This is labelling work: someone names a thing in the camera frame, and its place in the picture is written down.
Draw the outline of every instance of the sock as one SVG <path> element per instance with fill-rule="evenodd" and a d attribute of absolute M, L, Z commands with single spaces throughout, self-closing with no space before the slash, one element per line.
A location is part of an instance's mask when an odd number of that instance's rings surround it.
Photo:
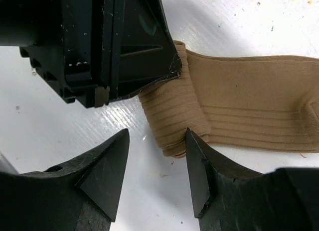
<path fill-rule="evenodd" d="M 165 156 L 184 156 L 188 127 L 208 143 L 317 152 L 319 59 L 219 58 L 175 45 L 180 78 L 139 95 Z"/>

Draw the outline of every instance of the beige sock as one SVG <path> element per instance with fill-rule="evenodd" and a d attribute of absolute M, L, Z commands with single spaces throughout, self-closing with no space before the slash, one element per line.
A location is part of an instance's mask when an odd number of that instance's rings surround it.
<path fill-rule="evenodd" d="M 139 95 L 165 156 L 184 156 L 188 127 L 209 143 L 317 151 L 319 59 L 218 58 L 175 45 L 183 63 L 180 78 Z"/>

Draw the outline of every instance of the black machine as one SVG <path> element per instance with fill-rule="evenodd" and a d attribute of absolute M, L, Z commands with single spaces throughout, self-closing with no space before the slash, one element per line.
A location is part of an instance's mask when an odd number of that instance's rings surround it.
<path fill-rule="evenodd" d="M 161 0 L 0 0 L 0 46 L 21 56 L 67 103 L 127 99 L 175 79 L 181 61 Z M 44 172 L 1 163 L 0 231 L 108 231 L 128 157 L 122 130 Z M 194 216 L 201 231 L 318 231 L 319 170 L 249 170 L 186 133 Z"/>

